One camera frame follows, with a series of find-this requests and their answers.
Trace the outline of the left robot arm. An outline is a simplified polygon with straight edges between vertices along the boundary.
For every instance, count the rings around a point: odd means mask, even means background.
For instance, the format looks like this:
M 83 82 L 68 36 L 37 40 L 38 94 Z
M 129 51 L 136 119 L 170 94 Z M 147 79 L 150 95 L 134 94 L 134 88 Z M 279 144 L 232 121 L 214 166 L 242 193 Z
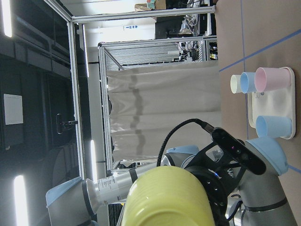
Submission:
M 266 165 L 262 175 L 238 166 L 217 172 L 202 163 L 180 167 L 154 163 L 94 182 L 81 177 L 46 193 L 53 226 L 94 226 L 104 205 L 126 200 L 124 226 L 243 226 L 297 224 L 279 176 L 288 171 L 286 155 L 270 137 L 246 141 Z

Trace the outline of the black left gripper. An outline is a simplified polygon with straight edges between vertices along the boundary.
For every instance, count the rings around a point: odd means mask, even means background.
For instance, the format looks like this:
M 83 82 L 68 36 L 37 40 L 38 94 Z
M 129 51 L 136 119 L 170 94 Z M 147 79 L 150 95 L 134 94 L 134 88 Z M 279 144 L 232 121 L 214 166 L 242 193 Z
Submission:
M 221 150 L 222 156 L 213 161 L 207 156 L 209 150 Z M 226 207 L 228 196 L 237 187 L 246 168 L 235 162 L 215 142 L 210 143 L 184 167 L 203 185 L 209 201 L 219 207 Z

